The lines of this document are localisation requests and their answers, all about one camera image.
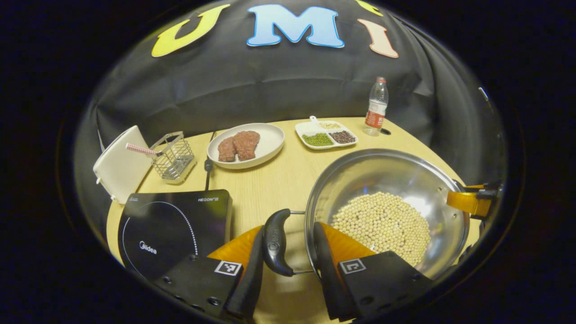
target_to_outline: wire basket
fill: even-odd
[[[153,157],[152,165],[159,176],[170,184],[183,182],[192,167],[196,164],[190,145],[184,140],[184,132],[177,131],[164,135],[150,147],[154,150],[157,146],[166,143],[161,153]]]

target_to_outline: raw meat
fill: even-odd
[[[234,135],[234,147],[240,161],[251,160],[256,157],[254,150],[260,141],[260,134],[255,131],[241,131]]]
[[[236,148],[234,147],[234,136],[224,139],[218,145],[218,161],[234,162],[236,161]]]

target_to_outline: letter m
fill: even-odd
[[[309,7],[299,17],[281,5],[262,5],[248,9],[256,15],[254,37],[248,39],[250,46],[274,45],[282,38],[274,34],[274,25],[292,42],[302,39],[308,28],[312,33],[306,38],[308,43],[328,47],[344,47],[344,42],[338,38],[334,10]]]

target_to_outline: wooden table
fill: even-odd
[[[229,170],[214,166],[210,179],[210,189],[226,189],[233,199],[231,238],[249,229],[263,225],[268,217],[279,209],[305,210],[308,196],[314,182],[322,171],[334,160],[367,148],[387,148],[416,155],[443,170],[453,179],[462,180],[432,150],[415,137],[384,121],[383,128],[391,135],[378,137],[363,133],[364,118],[329,118],[348,127],[359,141],[354,146],[331,150],[308,149],[298,138],[294,126],[308,120],[287,120],[274,122],[285,132],[286,139],[282,150],[270,161],[244,170]],[[187,138],[198,164],[187,180],[174,186],[164,183],[152,170],[144,178],[139,193],[161,193],[181,191],[201,191],[206,185],[206,171],[203,162],[211,133]],[[118,227],[123,205],[112,203],[108,213],[107,238],[114,257],[122,263],[118,245]],[[292,215],[285,225],[287,250],[286,261],[294,270],[311,269],[304,243],[304,215]],[[471,220],[471,227],[465,247],[478,240],[479,221]],[[264,266],[262,289],[254,314],[257,323],[328,323],[320,282],[313,273],[283,277]]]

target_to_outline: black induction cooktop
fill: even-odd
[[[132,194],[118,230],[124,266],[156,280],[189,254],[205,257],[229,240],[226,190]]]

